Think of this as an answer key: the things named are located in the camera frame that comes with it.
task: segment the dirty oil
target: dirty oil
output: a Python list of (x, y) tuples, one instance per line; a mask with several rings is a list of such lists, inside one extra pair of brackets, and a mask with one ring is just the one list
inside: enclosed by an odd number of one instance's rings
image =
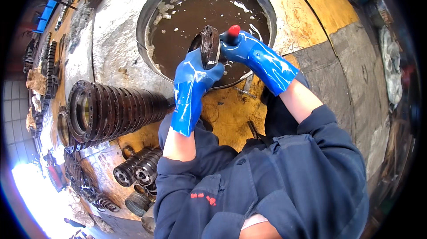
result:
[[(197, 33), (206, 25), (222, 33), (235, 24), (269, 43), (267, 18), (256, 0), (163, 0), (149, 26), (149, 44), (154, 46), (152, 59), (173, 80), (176, 67), (184, 60)], [(226, 73), (214, 87), (234, 83), (247, 72), (245, 65), (228, 62)]]

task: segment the red embroidered logo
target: red embroidered logo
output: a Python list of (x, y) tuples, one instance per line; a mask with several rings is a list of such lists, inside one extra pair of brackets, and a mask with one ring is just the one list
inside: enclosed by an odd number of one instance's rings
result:
[(216, 206), (216, 199), (215, 198), (210, 198), (209, 195), (206, 195), (206, 199), (209, 201), (209, 204), (211, 204), (211, 206)]
[[(204, 197), (205, 194), (204, 193), (198, 193), (198, 194), (190, 194), (191, 198), (197, 198), (197, 197)], [(215, 198), (210, 198), (209, 195), (206, 195), (206, 199), (209, 201), (209, 204), (211, 204), (211, 206), (216, 206), (216, 199)]]

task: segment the gloved hand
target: gloved hand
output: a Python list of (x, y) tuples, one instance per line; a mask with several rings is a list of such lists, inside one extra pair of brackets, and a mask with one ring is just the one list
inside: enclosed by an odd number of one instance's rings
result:
[(190, 136), (201, 114), (202, 96), (222, 77), (224, 70), (221, 63), (205, 70), (201, 63), (200, 48), (185, 56), (175, 73), (176, 107), (171, 123), (174, 131)]
[(275, 96), (286, 91), (298, 73), (295, 66), (246, 31), (239, 33), (235, 46), (225, 44), (225, 36), (220, 35), (221, 53), (227, 60), (248, 66)]

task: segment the jacket button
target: jacket button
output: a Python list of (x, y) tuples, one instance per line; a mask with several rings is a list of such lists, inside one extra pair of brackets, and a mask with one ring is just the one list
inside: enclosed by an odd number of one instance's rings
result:
[(246, 159), (242, 158), (238, 161), (238, 165), (242, 165), (244, 162), (246, 162)]

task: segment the person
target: person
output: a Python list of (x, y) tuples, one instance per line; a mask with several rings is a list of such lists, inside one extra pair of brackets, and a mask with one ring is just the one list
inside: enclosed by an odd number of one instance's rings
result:
[(368, 217), (366, 167), (301, 71), (241, 31), (221, 51), (265, 84), (265, 137), (238, 153), (200, 120), (201, 98), (224, 66), (200, 49), (176, 69), (175, 111), (159, 128), (155, 238), (358, 238)]
[(71, 226), (77, 227), (77, 228), (86, 228), (85, 225), (78, 223), (77, 221), (73, 221), (72, 219), (64, 218), (64, 221), (69, 223)]

